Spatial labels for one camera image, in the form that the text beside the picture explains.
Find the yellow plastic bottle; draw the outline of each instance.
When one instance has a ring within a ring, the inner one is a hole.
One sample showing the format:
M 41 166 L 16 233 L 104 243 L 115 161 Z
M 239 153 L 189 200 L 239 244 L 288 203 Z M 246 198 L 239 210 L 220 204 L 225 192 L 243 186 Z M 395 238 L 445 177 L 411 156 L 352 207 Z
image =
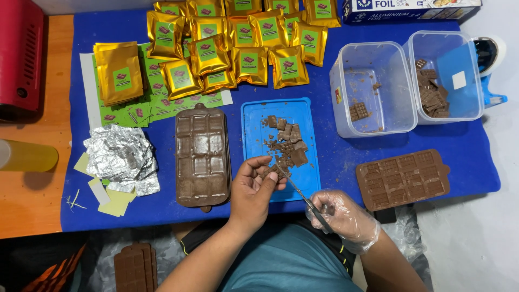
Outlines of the yellow plastic bottle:
M 48 171 L 58 162 L 52 146 L 0 139 L 0 171 Z

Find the crumpled aluminium foil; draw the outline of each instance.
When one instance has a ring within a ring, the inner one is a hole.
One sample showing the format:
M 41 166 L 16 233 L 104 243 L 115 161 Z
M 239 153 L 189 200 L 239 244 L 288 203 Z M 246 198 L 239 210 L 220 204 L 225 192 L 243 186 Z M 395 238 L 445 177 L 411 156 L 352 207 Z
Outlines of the crumpled aluminium foil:
M 108 189 L 137 196 L 160 191 L 153 146 L 141 128 L 107 125 L 90 131 L 83 144 L 89 161 L 87 173 L 110 181 Z

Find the red machine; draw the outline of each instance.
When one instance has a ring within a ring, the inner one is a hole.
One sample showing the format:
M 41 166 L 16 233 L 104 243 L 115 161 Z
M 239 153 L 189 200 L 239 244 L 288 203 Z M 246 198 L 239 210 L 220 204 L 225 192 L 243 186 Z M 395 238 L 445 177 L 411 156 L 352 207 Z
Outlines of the red machine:
M 0 7 L 0 121 L 22 122 L 38 115 L 44 14 L 31 0 Z

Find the teal shirt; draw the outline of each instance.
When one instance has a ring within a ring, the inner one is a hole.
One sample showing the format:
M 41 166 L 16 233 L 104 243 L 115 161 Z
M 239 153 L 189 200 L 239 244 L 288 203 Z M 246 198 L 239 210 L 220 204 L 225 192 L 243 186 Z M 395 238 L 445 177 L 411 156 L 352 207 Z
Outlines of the teal shirt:
M 346 268 L 312 233 L 267 225 L 245 244 L 219 291 L 354 291 Z

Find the scissor handle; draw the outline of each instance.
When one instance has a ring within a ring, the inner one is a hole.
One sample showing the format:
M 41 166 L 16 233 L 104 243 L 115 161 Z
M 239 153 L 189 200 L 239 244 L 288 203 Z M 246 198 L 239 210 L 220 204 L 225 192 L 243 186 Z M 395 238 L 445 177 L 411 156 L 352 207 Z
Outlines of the scissor handle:
M 328 222 L 326 222 L 321 213 L 319 213 L 319 210 L 317 210 L 317 208 L 312 208 L 312 212 L 316 216 L 317 220 L 319 220 L 319 222 L 324 226 L 326 231 L 328 231 L 328 233 L 333 233 L 332 227 L 328 224 Z

